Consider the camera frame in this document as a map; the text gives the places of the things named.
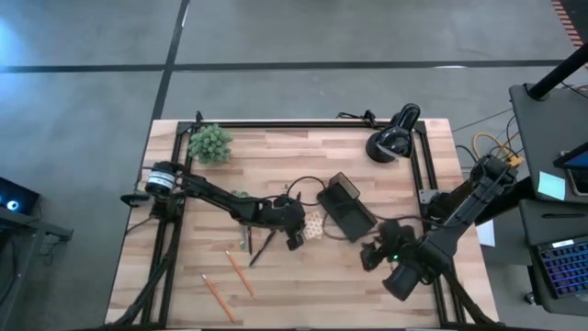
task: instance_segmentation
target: gray floor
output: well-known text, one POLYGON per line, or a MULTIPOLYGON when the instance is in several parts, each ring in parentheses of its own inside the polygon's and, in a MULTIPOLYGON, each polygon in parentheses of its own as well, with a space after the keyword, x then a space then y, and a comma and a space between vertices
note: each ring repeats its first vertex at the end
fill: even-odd
MULTIPOLYGON (((0 65, 162 64, 179 4, 5 0, 0 65)), ((572 50, 549 0, 193 0, 176 63, 561 59, 572 50)), ((510 85, 549 70, 175 73, 162 117, 201 110, 209 119, 332 118, 368 108, 389 117, 415 102, 425 117, 450 118, 458 128, 509 108, 510 85)), ((136 179, 161 76, 0 74, 0 141, 8 142, 0 176, 40 192, 45 219, 75 229, 51 266, 36 264, 22 329, 102 322, 129 215, 119 195, 136 179)), ((583 82, 582 69, 568 83, 583 82)), ((459 131, 456 143, 470 146, 479 131, 498 135, 511 117, 459 131)), ((490 146, 481 141, 482 151, 490 146)), ((585 329, 584 318, 522 302, 523 268, 489 258, 488 271, 508 325, 585 329)))

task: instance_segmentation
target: phone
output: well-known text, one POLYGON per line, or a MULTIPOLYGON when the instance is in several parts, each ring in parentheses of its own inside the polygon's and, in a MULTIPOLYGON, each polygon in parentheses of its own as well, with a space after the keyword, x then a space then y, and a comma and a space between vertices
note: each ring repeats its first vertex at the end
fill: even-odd
POLYGON ((588 196, 588 170, 567 169, 571 190, 577 196, 588 196))

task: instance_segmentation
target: rgb keyboard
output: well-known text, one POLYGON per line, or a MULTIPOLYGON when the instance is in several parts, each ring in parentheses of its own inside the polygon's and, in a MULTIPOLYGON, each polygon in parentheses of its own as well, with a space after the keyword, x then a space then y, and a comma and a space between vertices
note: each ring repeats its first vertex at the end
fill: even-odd
POLYGON ((536 246, 554 298, 588 292, 588 236, 536 246))

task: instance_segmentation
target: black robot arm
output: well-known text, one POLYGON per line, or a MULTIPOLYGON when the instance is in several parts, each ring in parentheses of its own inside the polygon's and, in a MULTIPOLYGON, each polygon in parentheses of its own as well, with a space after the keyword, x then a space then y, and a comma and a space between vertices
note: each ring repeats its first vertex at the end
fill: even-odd
POLYGON ((177 195, 201 199, 227 211, 240 224, 285 232, 289 250, 303 244, 304 209, 298 200, 286 195, 274 200, 238 198, 202 176, 187 174, 182 165, 167 161, 153 165, 145 190, 155 196, 156 203, 177 195))
POLYGON ((430 210, 443 210, 447 200, 459 200, 444 222, 441 220, 436 228, 418 239, 414 239, 410 226, 382 223, 379 236, 375 238, 379 246, 365 244, 360 254, 364 269, 372 270, 383 258, 398 260, 399 265, 382 284, 401 301, 408 298, 419 281, 430 282, 443 274, 474 321, 490 323, 450 272, 451 258, 456 254, 459 238, 492 200, 515 184, 515 179, 516 171, 507 164, 491 155, 482 157, 472 169, 469 180, 448 196, 439 194, 429 203, 430 210))

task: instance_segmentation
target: pencil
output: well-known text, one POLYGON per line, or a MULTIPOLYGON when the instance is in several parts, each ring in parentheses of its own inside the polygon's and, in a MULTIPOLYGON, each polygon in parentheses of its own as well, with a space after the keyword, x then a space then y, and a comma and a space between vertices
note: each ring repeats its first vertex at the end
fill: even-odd
POLYGON ((239 277, 241 278, 241 281, 243 282, 243 284, 245 285, 245 287, 249 291, 249 294, 255 300, 254 289, 251 287, 249 280, 247 280, 247 278, 245 277, 245 275, 241 271, 241 268, 239 268, 237 261, 235 261, 235 259, 231 255, 231 253, 229 253, 229 251, 224 251, 224 252, 227 253, 227 257, 229 257, 229 260, 231 261, 232 267, 235 269, 235 271, 237 271, 237 274, 239 274, 239 277))
POLYGON ((202 274, 202 279, 204 281, 206 281, 207 285, 209 285, 209 289, 212 292, 212 295, 214 295, 214 297, 217 298, 217 301, 220 303, 220 306, 222 307, 224 312, 227 314, 227 316, 229 316, 229 318, 231 319, 231 322, 237 323, 235 317, 232 315, 231 310, 229 309, 229 306, 221 298, 221 295, 217 292, 217 289, 214 288, 214 285, 212 285, 212 283, 206 279, 206 276, 204 276, 204 274, 202 274))

